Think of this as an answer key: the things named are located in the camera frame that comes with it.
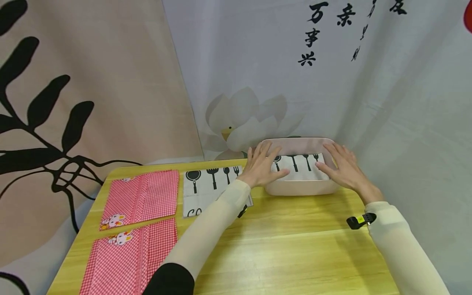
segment folded fabric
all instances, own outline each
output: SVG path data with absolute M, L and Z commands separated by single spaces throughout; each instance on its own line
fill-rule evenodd
M 187 171 L 184 177 L 184 218 L 200 215 L 242 172 L 242 166 Z M 253 206 L 251 196 L 246 205 Z
M 176 243 L 173 218 L 94 241 L 80 295 L 142 294 Z
M 178 178 L 177 170 L 169 170 L 113 180 L 100 230 L 174 215 Z
M 316 168 L 315 163 L 324 163 L 323 154 L 278 156 L 272 163 L 271 171 L 289 169 L 290 174 L 278 179 L 287 180 L 329 180 L 329 176 Z

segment black clip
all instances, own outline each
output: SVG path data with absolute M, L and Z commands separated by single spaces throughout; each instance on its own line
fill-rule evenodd
M 238 218 L 241 218 L 241 216 L 246 212 L 247 210 L 247 205 L 244 205 L 244 208 L 241 212 L 239 212 L 239 215 L 237 216 Z
M 351 229 L 360 229 L 364 224 L 371 224 L 377 218 L 374 213 L 367 212 L 359 217 L 351 216 L 346 219 L 347 224 Z

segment cartoon rabbit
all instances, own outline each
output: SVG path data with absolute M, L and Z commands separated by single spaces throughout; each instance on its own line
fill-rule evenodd
M 130 235 L 131 232 L 132 232 L 132 230 L 124 231 L 122 233 L 117 234 L 116 236 L 111 236 L 108 239 L 108 243 L 109 244 L 115 244 L 115 245 L 118 245 L 118 246 L 122 246 L 126 242 L 128 242 L 129 240 L 131 240 L 133 238 L 133 236 Z
M 109 219 L 102 220 L 100 229 L 109 229 L 114 227 L 120 227 L 123 225 L 123 219 L 125 219 L 125 215 L 122 214 L 115 214 Z
M 136 178 L 136 176 L 135 176 L 135 177 L 128 177 L 128 178 L 122 179 L 121 181 L 128 182 L 128 181 L 131 181 L 131 180 L 133 180 L 133 179 L 135 179 L 135 178 Z

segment white fabric with black print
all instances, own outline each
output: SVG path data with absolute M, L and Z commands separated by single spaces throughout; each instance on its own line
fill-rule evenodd
M 200 215 L 242 172 L 242 166 L 187 171 L 183 177 L 184 218 Z M 250 195 L 246 205 L 253 206 Z
M 329 176 L 316 168 L 315 163 L 324 163 L 323 154 L 277 156 L 271 171 L 289 169 L 290 174 L 276 181 L 287 180 L 329 180 Z

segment hand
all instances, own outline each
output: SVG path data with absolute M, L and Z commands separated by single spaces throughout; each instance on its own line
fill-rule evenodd
M 383 201 L 382 192 L 374 186 L 357 166 L 357 158 L 352 151 L 337 143 L 323 145 L 333 156 L 337 170 L 325 163 L 317 162 L 316 167 L 326 173 L 329 178 L 340 186 L 352 189 L 359 194 L 365 205 L 371 202 Z
M 254 153 L 252 148 L 249 148 L 247 151 L 246 166 L 241 175 L 236 177 L 236 179 L 246 182 L 251 188 L 253 188 L 255 186 L 264 186 L 288 175 L 290 173 L 290 170 L 288 169 L 282 169 L 279 172 L 270 171 L 270 167 L 272 166 L 275 157 L 282 149 L 281 147 L 277 147 L 268 157 L 266 157 L 271 145 L 271 142 L 264 144 L 264 146 L 262 146 L 262 143 L 259 143 L 254 150 Z

